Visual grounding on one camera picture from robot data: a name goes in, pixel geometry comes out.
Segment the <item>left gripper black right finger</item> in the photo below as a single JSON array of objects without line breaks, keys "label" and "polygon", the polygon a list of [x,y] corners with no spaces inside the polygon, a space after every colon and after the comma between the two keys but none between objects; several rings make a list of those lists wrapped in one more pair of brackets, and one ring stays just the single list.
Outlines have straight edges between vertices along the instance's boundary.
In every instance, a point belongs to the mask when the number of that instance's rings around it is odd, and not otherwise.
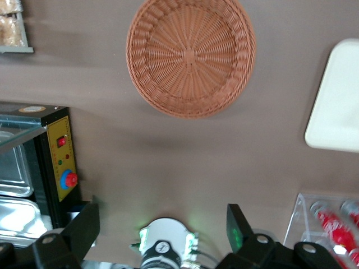
[{"label": "left gripper black right finger", "polygon": [[298,242],[290,249],[266,234],[255,233],[237,204],[227,205],[226,231],[232,252],[217,268],[341,268],[322,245]]}]

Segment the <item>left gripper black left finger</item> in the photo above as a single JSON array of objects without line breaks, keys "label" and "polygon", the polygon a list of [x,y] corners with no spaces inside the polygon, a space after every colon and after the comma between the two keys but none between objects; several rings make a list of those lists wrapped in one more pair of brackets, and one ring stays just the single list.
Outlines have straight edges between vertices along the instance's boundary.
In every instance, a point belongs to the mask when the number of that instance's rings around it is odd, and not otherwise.
[{"label": "left gripper black left finger", "polygon": [[21,249],[1,243],[1,268],[81,268],[99,232],[99,206],[88,203],[60,232],[51,230]]}]

